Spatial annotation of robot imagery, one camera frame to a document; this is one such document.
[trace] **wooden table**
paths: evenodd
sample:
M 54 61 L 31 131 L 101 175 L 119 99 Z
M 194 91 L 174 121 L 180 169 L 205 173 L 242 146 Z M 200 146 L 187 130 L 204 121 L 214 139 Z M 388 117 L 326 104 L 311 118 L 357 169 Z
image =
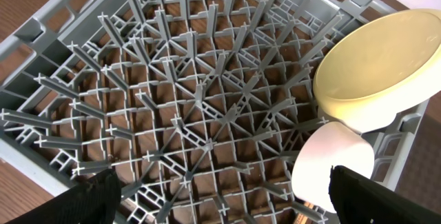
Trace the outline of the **wooden table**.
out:
M 16 30 L 48 0 L 0 0 L 0 41 Z M 405 9 L 394 0 L 383 0 L 398 10 Z M 0 64 L 0 73 L 13 70 L 13 65 Z M 438 189 L 441 171 L 436 169 L 436 157 L 441 154 L 441 94 L 434 96 L 427 108 L 415 145 L 409 155 L 397 192 L 441 213 L 441 193 Z M 427 177 L 424 185 L 417 178 Z M 0 223 L 17 217 L 50 200 L 45 190 L 7 163 L 0 163 Z

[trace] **plastic grid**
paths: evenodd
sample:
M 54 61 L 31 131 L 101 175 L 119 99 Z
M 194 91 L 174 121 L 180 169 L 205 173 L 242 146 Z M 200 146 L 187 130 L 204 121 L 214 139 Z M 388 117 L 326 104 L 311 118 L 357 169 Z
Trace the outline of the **plastic grid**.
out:
M 58 150 L 50 166 L 71 174 L 71 179 L 110 166 L 118 170 L 122 165 L 130 165 L 132 182 L 125 178 L 128 184 L 123 189 L 123 200 L 132 210 L 128 221 L 133 223 L 169 222 L 170 213 L 178 220 L 176 213 L 185 208 L 190 208 L 189 222 L 199 221 L 201 216 L 196 213 L 203 208 L 217 209 L 218 218 L 211 221 L 222 223 L 253 223 L 266 218 L 275 223 L 287 210 L 323 222 L 326 217 L 319 209 L 313 211 L 294 201 L 290 170 L 295 150 L 310 131 L 326 122 L 314 119 L 313 68 L 347 30 L 353 29 L 354 24 L 360 25 L 360 17 L 348 19 L 344 10 L 349 10 L 343 9 L 323 22 L 307 11 L 312 1 L 127 0 L 116 14 L 99 16 L 102 28 L 89 41 L 82 46 L 68 46 L 72 55 L 66 63 L 82 61 L 85 65 L 78 72 L 71 70 L 74 78 L 70 82 L 57 75 L 39 74 L 34 78 L 57 92 L 58 97 L 39 116 L 3 109 L 1 118 L 7 122 L 4 131 L 23 130 L 15 137 L 21 144 L 29 145 L 37 139 L 35 143 L 40 147 Z M 203 9 L 192 13 L 190 6 L 196 2 Z M 168 13 L 167 5 L 173 3 L 179 3 L 179 15 Z M 133 17 L 125 20 L 121 17 L 127 5 Z M 151 9 L 156 9 L 154 14 L 145 14 Z M 244 23 L 238 23 L 234 17 L 243 17 Z M 192 20 L 198 19 L 206 19 L 206 27 L 193 31 Z M 222 30 L 216 28 L 220 20 L 226 26 Z M 173 22 L 183 22 L 185 31 L 171 32 Z M 110 40 L 99 45 L 96 41 L 105 33 Z M 219 39 L 230 42 L 221 49 Z M 201 41 L 212 49 L 199 52 Z M 116 60 L 106 61 L 108 54 L 115 52 L 119 54 L 114 57 Z M 139 68 L 145 69 L 147 80 L 131 83 L 128 71 Z M 278 81 L 271 76 L 275 71 L 279 71 Z M 80 85 L 90 75 L 96 77 L 95 87 L 82 91 Z M 158 103 L 155 93 L 166 85 L 171 86 L 173 97 Z M 294 97 L 299 88 L 306 92 L 304 101 Z M 109 111 L 105 102 L 118 92 L 123 93 L 123 105 Z M 52 120 L 53 112 L 66 103 L 70 106 L 69 117 Z M 313 118 L 299 121 L 298 117 L 304 118 L 298 116 L 299 109 L 305 108 Z M 174 109 L 170 125 L 157 124 L 161 112 L 170 109 Z M 140 114 L 150 115 L 150 128 L 140 131 L 135 127 L 134 116 Z M 124 119 L 113 121 L 117 117 Z M 241 119 L 248 119 L 251 125 L 243 125 Z M 99 137 L 84 141 L 81 122 L 92 120 L 99 121 Z M 71 139 L 54 136 L 52 127 L 61 125 L 72 127 Z M 144 154 L 137 148 L 137 139 L 150 134 L 154 145 Z M 160 136 L 168 139 L 161 143 Z M 110 142 L 127 143 L 128 158 L 113 158 L 108 148 Z M 254 146 L 254 160 L 238 159 L 241 143 Z M 83 161 L 83 148 L 93 144 L 101 146 L 101 160 Z M 215 163 L 213 160 L 219 155 L 216 148 L 227 146 L 231 147 L 234 160 L 227 165 Z M 273 161 L 280 162 L 282 177 L 266 176 L 268 164 Z M 222 188 L 219 175 L 223 172 L 232 172 L 229 176 L 237 177 L 237 189 Z M 249 181 L 247 175 L 253 177 L 256 173 L 260 178 L 257 184 L 244 183 Z M 214 191 L 204 196 L 194 193 L 198 178 L 212 178 Z M 254 192 L 262 192 L 266 205 L 250 204 L 247 196 Z M 235 215 L 230 209 L 229 199 L 236 197 L 241 199 L 245 215 Z

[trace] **brown wooden surface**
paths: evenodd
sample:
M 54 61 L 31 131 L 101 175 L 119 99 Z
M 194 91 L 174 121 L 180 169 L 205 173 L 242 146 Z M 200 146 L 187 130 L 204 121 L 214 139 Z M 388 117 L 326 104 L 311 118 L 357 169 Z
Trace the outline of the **brown wooden surface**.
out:
M 28 19 L 35 11 L 37 11 L 45 2 L 48 0 L 0 0 L 0 41 L 5 39 L 11 32 L 13 32 L 15 29 L 17 29 L 26 19 Z M 391 6 L 402 10 L 405 7 L 400 5 L 398 2 L 394 0 L 383 0 L 390 4 Z M 178 32 L 178 29 L 180 27 L 170 27 L 171 29 L 177 29 L 176 32 Z M 5 73 L 12 71 L 16 68 L 16 66 L 19 63 L 17 61 L 9 61 L 8 63 L 2 63 L 0 64 L 0 73 L 4 76 Z M 85 83 L 82 85 L 82 87 L 87 88 L 87 84 L 93 85 L 93 80 L 90 79 L 88 83 Z M 131 82 L 137 81 L 136 76 L 130 77 Z M 107 96 L 106 102 L 113 103 L 113 102 L 119 102 L 119 96 Z M 133 116 L 132 122 L 136 125 L 149 125 L 148 123 L 144 123 L 140 117 Z M 93 130 L 93 123 L 84 123 L 85 128 L 92 129 Z M 415 145 L 418 147 L 421 147 L 421 149 L 426 152 L 425 155 L 423 155 L 423 158 L 421 156 L 418 156 L 419 154 L 424 154 L 424 152 L 421 152 L 421 149 L 419 152 L 416 151 L 415 148 L 412 149 L 411 155 L 409 158 L 410 161 L 413 161 L 412 163 L 422 163 L 423 166 L 426 168 L 432 168 L 433 163 L 430 161 L 427 161 L 424 159 L 427 156 L 427 153 L 432 154 L 433 156 L 436 156 L 437 154 L 441 154 L 441 147 L 438 144 L 441 144 L 439 142 L 439 133 L 441 130 L 441 95 L 437 95 L 433 97 L 431 100 L 428 108 L 426 116 L 422 122 L 422 126 L 420 128 L 420 131 L 418 133 L 418 137 L 416 139 Z M 122 155 L 126 153 L 126 151 L 119 151 Z M 406 197 L 409 197 L 410 199 L 416 201 L 417 203 L 423 204 L 425 207 L 431 208 L 432 210 L 441 212 L 441 209 L 439 208 L 439 205 L 437 206 L 435 204 L 436 201 L 441 202 L 441 194 L 438 194 L 439 191 L 436 191 L 436 182 L 439 181 L 433 181 L 429 182 L 429 184 L 432 184 L 432 187 L 430 185 L 422 184 L 421 182 L 415 180 L 415 174 L 416 171 L 418 171 L 418 166 L 413 166 L 410 163 L 407 163 L 406 168 L 404 169 L 403 177 L 401 178 L 401 181 L 399 183 L 397 191 L 401 194 L 403 194 Z M 421 176 L 426 177 L 438 177 L 441 173 L 439 173 L 439 170 L 436 170 L 436 167 L 434 169 L 425 169 L 422 170 L 426 172 L 426 174 L 423 174 Z M 198 190 L 200 194 L 204 193 L 203 187 L 198 186 Z M 419 194 L 419 191 L 425 190 L 428 192 L 428 195 L 431 193 L 433 194 L 432 198 L 429 197 L 429 200 L 427 198 L 420 197 L 422 196 Z M 31 180 L 27 179 L 24 175 L 22 175 L 20 172 L 16 171 L 13 167 L 6 163 L 0 163 L 0 223 L 6 222 L 16 216 L 19 216 L 20 214 L 23 214 L 32 208 L 44 203 L 45 201 L 51 199 L 51 196 L 41 189 L 39 186 L 35 185 Z

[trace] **dark brown surface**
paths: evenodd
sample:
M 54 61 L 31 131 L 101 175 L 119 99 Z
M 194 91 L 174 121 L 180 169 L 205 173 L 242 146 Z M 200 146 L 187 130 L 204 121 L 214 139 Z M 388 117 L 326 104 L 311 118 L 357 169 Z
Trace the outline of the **dark brown surface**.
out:
M 47 1 L 48 0 L 0 0 L 0 41 L 18 28 Z M 404 6 L 400 6 L 400 4 L 394 0 L 384 1 L 399 10 L 404 8 Z M 202 28 L 204 25 L 204 23 L 192 23 L 193 27 L 198 26 Z M 174 29 L 174 32 L 179 32 L 180 27 L 170 28 L 172 30 Z M 6 72 L 15 69 L 18 64 L 18 61 L 2 63 L 0 64 L 0 73 L 4 75 Z M 126 74 L 132 75 L 130 77 L 132 83 L 143 80 L 139 79 L 139 75 L 143 74 L 142 72 L 126 72 Z M 166 101 L 166 99 L 162 99 L 162 97 L 164 96 L 158 96 L 158 102 Z M 120 98 L 120 96 L 107 95 L 106 101 L 108 103 L 106 103 L 106 105 L 109 105 L 109 108 L 110 106 L 115 108 L 115 105 L 110 103 L 119 102 Z M 122 123 L 121 120 L 118 119 L 108 120 L 108 122 Z M 142 116 L 133 116 L 132 122 L 136 125 L 145 125 L 145 127 L 139 127 L 143 129 L 149 125 L 149 123 L 143 121 Z M 85 126 L 87 129 L 94 129 L 93 123 L 87 123 Z M 409 160 L 397 188 L 397 192 L 403 196 L 437 212 L 441 212 L 441 205 L 439 204 L 441 203 L 441 193 L 438 183 L 441 172 L 437 170 L 439 168 L 437 164 L 441 165 L 441 160 L 437 159 L 437 157 L 441 155 L 441 143 L 438 141 L 440 128 L 441 94 L 433 97 L 428 106 L 426 116 L 423 119 L 411 155 L 409 156 Z M 124 157 L 125 154 L 127 154 L 127 151 L 121 148 L 114 147 L 114 149 L 120 152 L 120 157 Z M 94 155 L 92 151 L 93 149 L 91 149 L 88 154 L 90 157 L 98 156 L 97 154 L 99 153 Z M 226 159 L 225 162 L 228 163 L 229 158 L 220 156 L 218 159 Z M 203 183 L 204 182 L 202 182 L 201 186 L 198 184 L 199 194 L 203 194 L 205 191 Z M 8 164 L 0 164 L 0 195 L 0 223 L 27 212 L 51 198 L 47 192 Z

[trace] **wood grain surface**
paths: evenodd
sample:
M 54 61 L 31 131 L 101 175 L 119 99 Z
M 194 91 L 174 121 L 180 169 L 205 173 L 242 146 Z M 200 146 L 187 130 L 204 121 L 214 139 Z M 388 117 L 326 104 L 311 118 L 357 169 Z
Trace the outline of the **wood grain surface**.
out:
M 45 2 L 48 0 L 0 0 L 0 41 L 5 39 L 9 34 L 11 34 L 14 30 L 16 30 L 25 20 L 27 20 L 34 12 L 36 12 Z M 405 6 L 398 3 L 395 0 L 383 0 L 384 2 L 388 3 L 389 5 L 393 6 L 394 8 L 398 10 L 405 9 Z M 204 26 L 204 23 L 192 23 L 192 26 L 200 27 L 202 29 Z M 178 32 L 180 27 L 170 27 L 170 29 L 175 30 L 175 32 Z M 5 77 L 8 73 L 13 71 L 18 65 L 20 64 L 20 61 L 7 61 L 7 63 L 0 63 L 0 81 L 1 77 Z M 136 83 L 138 80 L 139 75 L 142 73 L 140 72 L 125 72 L 129 75 L 130 81 Z M 96 79 L 88 79 L 85 81 L 85 83 L 81 86 L 82 88 L 88 88 L 90 85 L 94 85 L 94 81 Z M 106 96 L 106 108 L 116 108 L 117 106 L 113 105 L 112 103 L 118 103 L 119 97 L 117 95 L 109 95 Z M 110 122 L 118 122 L 118 120 L 108 120 L 108 123 Z M 149 125 L 148 123 L 143 122 L 141 116 L 132 116 L 131 122 L 135 124 L 135 126 L 138 125 Z M 93 123 L 84 123 L 84 128 L 87 128 L 90 130 L 91 136 L 94 136 L 94 124 Z M 420 128 L 420 131 L 418 133 L 415 145 L 418 145 L 419 147 L 425 148 L 430 147 L 431 149 L 423 149 L 426 153 L 425 155 L 423 152 L 421 152 L 421 149 L 419 152 L 414 152 L 416 149 L 412 149 L 411 155 L 409 157 L 412 158 L 412 163 L 419 163 L 423 164 L 426 167 L 431 167 L 433 164 L 426 162 L 427 160 L 424 159 L 424 157 L 427 157 L 427 153 L 432 154 L 433 156 L 437 154 L 441 154 L 441 146 L 437 145 L 440 144 L 440 141 L 438 140 L 440 137 L 440 130 L 441 130 L 441 94 L 438 94 L 434 96 L 427 108 L 426 116 L 424 117 L 424 120 L 422 122 L 422 127 Z M 120 148 L 114 147 L 114 149 L 118 150 L 122 155 L 124 156 L 127 151 L 121 150 Z M 91 152 L 89 154 L 93 158 L 93 156 L 96 156 L 96 154 L 93 154 Z M 137 165 L 137 173 L 139 173 L 140 168 L 142 168 L 145 165 Z M 431 177 L 431 176 L 437 176 L 439 177 L 441 175 L 441 172 L 438 172 L 439 170 L 423 170 L 427 174 L 423 176 Z M 439 181 L 430 181 L 427 185 L 420 183 L 418 180 L 415 180 L 416 175 L 419 175 L 420 172 L 418 172 L 418 167 L 413 166 L 412 164 L 407 163 L 406 167 L 404 169 L 403 177 L 400 180 L 399 187 L 397 191 L 401 193 L 403 196 L 410 198 L 411 200 L 423 204 L 424 206 L 431 208 L 432 210 L 441 212 L 441 208 L 439 208 L 435 202 L 438 201 L 438 203 L 441 203 L 441 194 L 434 194 L 431 196 L 429 200 L 422 197 L 421 194 L 418 193 L 418 191 L 426 191 L 427 189 L 436 189 L 438 184 L 436 182 Z M 203 193 L 204 189 L 203 187 L 199 188 L 199 190 Z M 33 183 L 30 179 L 26 178 L 24 175 L 22 175 L 20 172 L 15 170 L 12 166 L 8 165 L 7 163 L 0 163 L 0 223 L 4 223 L 6 221 L 9 221 L 13 219 L 14 217 L 17 217 L 36 206 L 48 201 L 51 199 L 52 196 L 50 196 L 46 191 L 41 189 L 38 185 Z

